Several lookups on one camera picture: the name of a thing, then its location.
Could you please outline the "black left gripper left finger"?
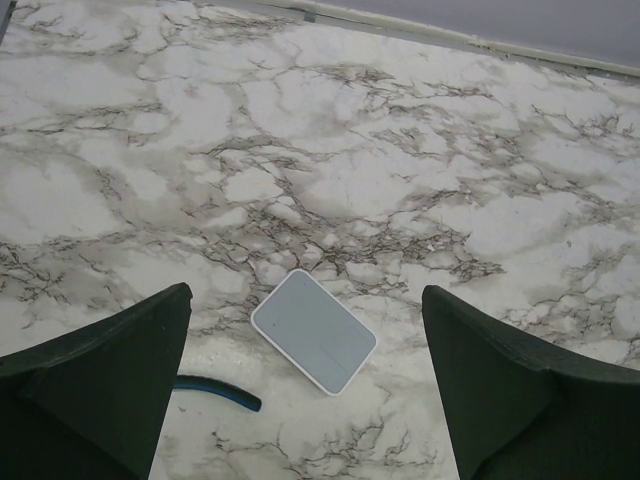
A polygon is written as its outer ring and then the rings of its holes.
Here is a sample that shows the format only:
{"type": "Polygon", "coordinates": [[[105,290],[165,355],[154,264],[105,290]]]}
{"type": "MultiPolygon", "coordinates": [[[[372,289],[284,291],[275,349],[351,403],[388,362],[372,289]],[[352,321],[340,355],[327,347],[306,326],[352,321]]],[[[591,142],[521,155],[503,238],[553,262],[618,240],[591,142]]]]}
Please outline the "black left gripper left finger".
{"type": "Polygon", "coordinates": [[[148,478],[191,299],[179,283],[2,357],[2,478],[148,478]]]}

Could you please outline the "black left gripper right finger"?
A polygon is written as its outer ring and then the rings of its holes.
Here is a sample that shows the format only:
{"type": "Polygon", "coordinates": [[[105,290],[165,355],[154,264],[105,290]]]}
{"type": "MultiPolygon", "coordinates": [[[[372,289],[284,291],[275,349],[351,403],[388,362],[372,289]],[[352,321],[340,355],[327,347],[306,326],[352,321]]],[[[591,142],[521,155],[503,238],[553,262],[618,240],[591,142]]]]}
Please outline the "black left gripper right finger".
{"type": "Polygon", "coordinates": [[[639,373],[553,345],[438,286],[422,316],[462,479],[636,479],[639,373]]]}

